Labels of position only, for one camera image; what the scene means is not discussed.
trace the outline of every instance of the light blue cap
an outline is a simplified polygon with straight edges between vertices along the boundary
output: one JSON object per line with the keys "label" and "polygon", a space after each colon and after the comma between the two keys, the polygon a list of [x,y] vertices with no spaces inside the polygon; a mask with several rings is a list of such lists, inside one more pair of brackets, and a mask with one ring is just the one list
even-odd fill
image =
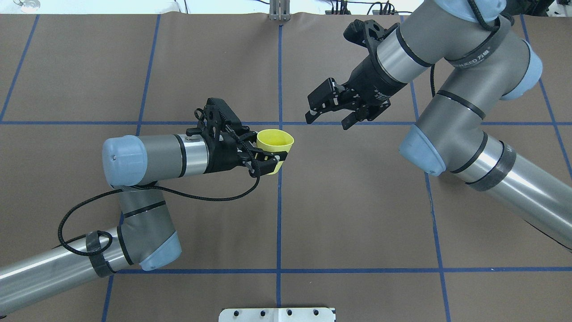
{"label": "light blue cap", "polygon": [[[435,3],[457,18],[479,22],[467,0],[435,0]],[[496,19],[506,7],[506,0],[475,0],[475,3],[486,22]]]}
{"label": "light blue cap", "polygon": [[153,270],[161,268],[176,260],[182,253],[181,243],[179,243],[177,232],[175,231],[159,248],[149,255],[143,262],[140,262],[143,270]]}
{"label": "light blue cap", "polygon": [[432,176],[438,176],[446,169],[445,162],[437,149],[416,125],[411,126],[409,133],[399,145],[399,153]]}
{"label": "light blue cap", "polygon": [[522,41],[524,41],[529,47],[529,67],[526,69],[525,76],[522,78],[521,82],[518,83],[517,87],[503,95],[500,98],[501,100],[513,100],[521,97],[526,91],[534,87],[540,79],[540,75],[542,75],[542,61],[540,60],[540,57],[538,57],[538,55],[533,51],[532,47],[526,40]]}
{"label": "light blue cap", "polygon": [[101,154],[105,179],[111,186],[138,184],[147,172],[147,150],[134,135],[105,140]]}

